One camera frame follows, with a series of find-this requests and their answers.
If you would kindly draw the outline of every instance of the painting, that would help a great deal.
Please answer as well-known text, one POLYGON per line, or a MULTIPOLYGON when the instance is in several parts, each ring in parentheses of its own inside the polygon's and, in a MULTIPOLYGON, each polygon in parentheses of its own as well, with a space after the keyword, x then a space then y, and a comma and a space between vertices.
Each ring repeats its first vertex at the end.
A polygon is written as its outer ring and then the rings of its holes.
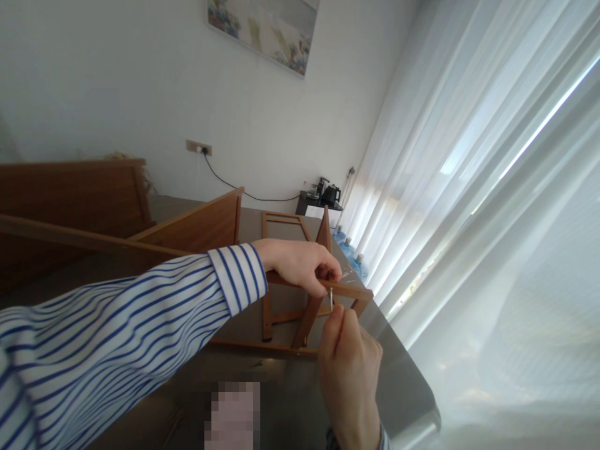
POLYGON ((301 76, 319 0, 207 0, 208 23, 301 76))

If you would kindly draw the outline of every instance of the blue and white striped sleeve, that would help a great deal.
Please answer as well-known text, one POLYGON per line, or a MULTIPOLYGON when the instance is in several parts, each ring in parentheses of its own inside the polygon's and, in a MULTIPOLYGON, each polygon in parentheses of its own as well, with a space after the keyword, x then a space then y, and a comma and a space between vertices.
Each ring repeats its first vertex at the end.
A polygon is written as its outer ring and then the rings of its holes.
MULTIPOLYGON (((325 448, 326 450, 341 450, 336 435, 333 432, 333 428, 329 427, 327 435, 325 437, 325 448)), ((386 433, 386 429, 381 426, 381 440, 379 442, 378 450, 394 450, 392 448, 392 442, 389 440, 389 436, 386 433)))
POLYGON ((0 449, 85 447, 266 291, 242 244, 1 311, 0 449))

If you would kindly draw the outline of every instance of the plastic bottle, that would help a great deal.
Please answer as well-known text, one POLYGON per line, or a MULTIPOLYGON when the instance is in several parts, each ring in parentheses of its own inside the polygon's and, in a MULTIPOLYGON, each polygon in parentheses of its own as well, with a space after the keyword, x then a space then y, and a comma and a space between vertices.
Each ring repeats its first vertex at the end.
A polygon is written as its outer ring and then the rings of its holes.
POLYGON ((346 256, 348 261, 352 261, 354 259, 355 248, 350 245, 352 239, 347 237, 344 243, 340 246, 342 249, 342 253, 346 256))
POLYGON ((333 234, 333 239, 337 242, 337 245, 341 246, 346 240, 346 233, 342 231, 342 226, 337 227, 337 232, 333 234))
POLYGON ((365 266, 363 263, 363 258, 363 254, 359 253, 356 259, 352 259, 350 261, 350 266, 354 269, 354 272, 356 272, 358 278, 365 283, 367 281, 367 277, 369 276, 369 271, 367 270, 367 266, 365 266))

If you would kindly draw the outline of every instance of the wall socket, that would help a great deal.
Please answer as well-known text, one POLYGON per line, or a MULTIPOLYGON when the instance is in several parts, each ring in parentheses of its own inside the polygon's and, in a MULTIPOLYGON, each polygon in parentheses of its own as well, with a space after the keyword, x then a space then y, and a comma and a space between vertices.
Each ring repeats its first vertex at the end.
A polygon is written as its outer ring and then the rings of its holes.
POLYGON ((206 149, 208 150, 208 156, 213 155, 213 146, 210 146, 208 144, 203 144, 201 142, 190 141, 189 139, 186 140, 186 150, 187 151, 202 154, 202 147, 206 147, 206 149))

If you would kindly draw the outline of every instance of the black cable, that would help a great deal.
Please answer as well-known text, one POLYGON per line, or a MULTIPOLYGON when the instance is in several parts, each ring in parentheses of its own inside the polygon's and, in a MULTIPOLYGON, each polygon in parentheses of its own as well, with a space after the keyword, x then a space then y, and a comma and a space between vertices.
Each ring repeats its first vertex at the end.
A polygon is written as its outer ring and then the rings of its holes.
MULTIPOLYGON (((206 164, 208 164, 208 168, 211 170, 212 174, 215 175, 218 179, 220 179, 223 183, 227 184, 228 186, 231 186, 234 189, 237 189, 233 184, 229 184, 227 181, 225 181, 223 178, 221 178, 220 176, 218 176, 213 168, 211 167, 211 163, 208 162, 208 157, 206 156, 206 153, 202 152, 202 154, 204 155, 204 159, 206 160, 206 164)), ((258 201, 290 201, 290 200, 296 200, 300 195, 297 195, 296 197, 292 197, 291 199, 285 199, 285 200, 278 200, 278 199, 258 199, 250 194, 248 194, 247 192, 244 192, 245 195, 247 195, 250 198, 253 198, 254 200, 258 200, 258 201)))

